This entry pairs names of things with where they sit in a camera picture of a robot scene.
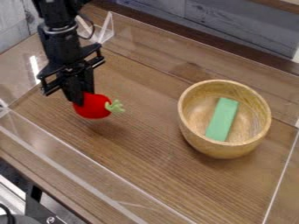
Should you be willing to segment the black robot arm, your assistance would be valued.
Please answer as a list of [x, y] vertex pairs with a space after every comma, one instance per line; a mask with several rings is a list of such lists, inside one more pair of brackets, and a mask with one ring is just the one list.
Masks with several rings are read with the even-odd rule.
[[95, 93], [94, 69], [104, 63], [102, 44], [82, 46], [76, 16], [91, 0], [32, 0], [43, 22], [37, 26], [41, 47], [48, 59], [47, 66], [36, 78], [41, 82], [44, 95], [61, 90], [70, 102], [82, 106], [84, 94]]

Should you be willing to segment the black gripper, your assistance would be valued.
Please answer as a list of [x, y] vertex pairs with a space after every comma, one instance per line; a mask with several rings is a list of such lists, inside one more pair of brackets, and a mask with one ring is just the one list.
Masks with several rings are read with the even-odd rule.
[[94, 69], [104, 63], [100, 43], [80, 45], [78, 26], [56, 31], [44, 24], [37, 27], [41, 47], [48, 59], [36, 78], [44, 95], [61, 89], [70, 102], [82, 106], [83, 90], [95, 93]]

